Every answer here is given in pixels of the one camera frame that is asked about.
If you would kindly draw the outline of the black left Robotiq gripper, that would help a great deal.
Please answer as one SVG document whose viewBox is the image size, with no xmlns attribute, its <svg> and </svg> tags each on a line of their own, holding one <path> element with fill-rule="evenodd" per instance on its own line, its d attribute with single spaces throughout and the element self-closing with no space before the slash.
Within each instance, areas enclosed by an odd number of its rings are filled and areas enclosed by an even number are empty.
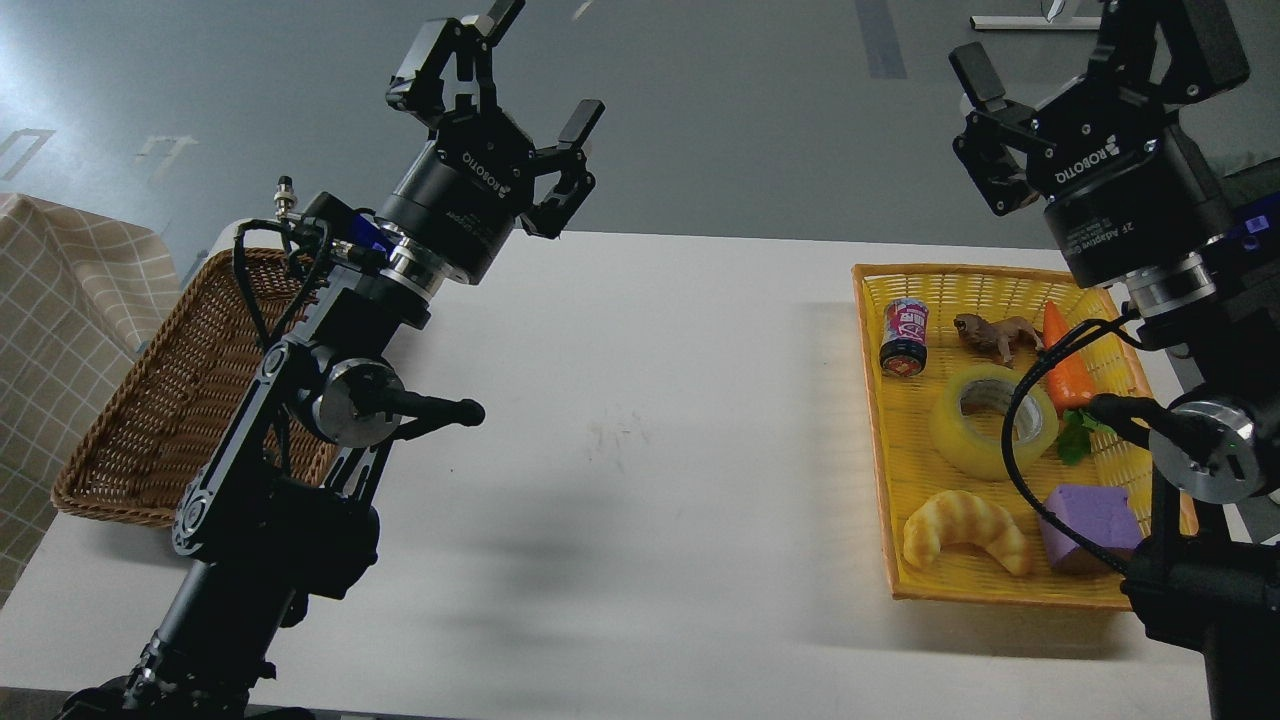
<svg viewBox="0 0 1280 720">
<path fill-rule="evenodd" d="M 479 284 L 516 225 L 559 237 L 596 187 L 586 143 L 605 113 L 584 99 L 550 147 L 539 149 L 497 101 L 492 54 L 525 1 L 428 20 L 387 87 L 387 105 L 435 129 L 378 210 L 384 234 L 431 254 L 444 275 Z M 534 197 L 539 177 L 557 179 Z"/>
</svg>

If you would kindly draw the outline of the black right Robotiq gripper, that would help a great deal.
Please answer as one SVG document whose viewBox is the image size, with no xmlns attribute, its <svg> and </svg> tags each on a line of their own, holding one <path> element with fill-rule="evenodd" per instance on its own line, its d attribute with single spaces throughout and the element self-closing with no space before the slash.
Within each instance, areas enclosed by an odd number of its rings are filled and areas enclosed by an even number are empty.
<svg viewBox="0 0 1280 720">
<path fill-rule="evenodd" d="M 1036 109 L 1007 97 L 982 44 L 948 63 L 972 104 L 955 155 L 997 217 L 1044 197 L 1080 287 L 1174 264 L 1231 224 L 1220 179 L 1180 123 L 1184 106 L 1251 77 L 1225 1 L 1103 1 L 1092 76 Z"/>
</svg>

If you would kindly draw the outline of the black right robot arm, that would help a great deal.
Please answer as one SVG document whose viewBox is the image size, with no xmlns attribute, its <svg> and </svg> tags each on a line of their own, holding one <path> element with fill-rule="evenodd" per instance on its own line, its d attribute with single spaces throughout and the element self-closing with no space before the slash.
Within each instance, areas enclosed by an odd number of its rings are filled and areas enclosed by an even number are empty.
<svg viewBox="0 0 1280 720">
<path fill-rule="evenodd" d="M 1119 318 L 1083 320 L 1018 383 L 1019 405 L 1050 368 L 1112 333 L 1181 350 L 1199 384 L 1169 406 L 1100 395 L 1089 414 L 1149 451 L 1149 536 L 1121 560 L 1037 500 L 1000 446 L 1023 498 L 1117 571 L 1157 642 L 1204 660 L 1215 719 L 1277 716 L 1277 547 L 1234 541 L 1224 520 L 1179 528 L 1180 497 L 1228 506 L 1277 488 L 1277 245 L 1231 240 L 1233 210 L 1181 108 L 1243 85 L 1245 50 L 1224 1 L 1106 1 L 1082 76 L 1038 108 L 1015 102 L 980 44 L 948 56 L 973 105 L 954 151 L 996 215 L 1046 201 L 1044 220 L 1083 288 L 1123 284 Z"/>
</svg>

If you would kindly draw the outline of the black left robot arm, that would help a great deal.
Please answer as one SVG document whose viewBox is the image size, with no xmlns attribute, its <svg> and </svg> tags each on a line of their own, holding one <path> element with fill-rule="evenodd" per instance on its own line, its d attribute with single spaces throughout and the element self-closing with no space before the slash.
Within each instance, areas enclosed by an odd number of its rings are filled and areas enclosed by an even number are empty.
<svg viewBox="0 0 1280 720">
<path fill-rule="evenodd" d="M 404 388 L 383 354 L 426 325 L 444 281 L 477 284 L 513 229 L 553 240 L 595 188 L 582 100 L 539 149 L 497 100 L 492 54 L 521 1 L 425 23 L 385 100 L 428 141 L 378 211 L 330 193 L 236 227 L 236 286 L 261 357 L 186 487 L 172 547 L 192 562 L 127 676 L 72 694 L 61 719 L 246 719 L 268 650 L 314 596 L 342 600 L 378 559 L 374 507 L 394 443 L 484 421 L 481 404 Z"/>
</svg>

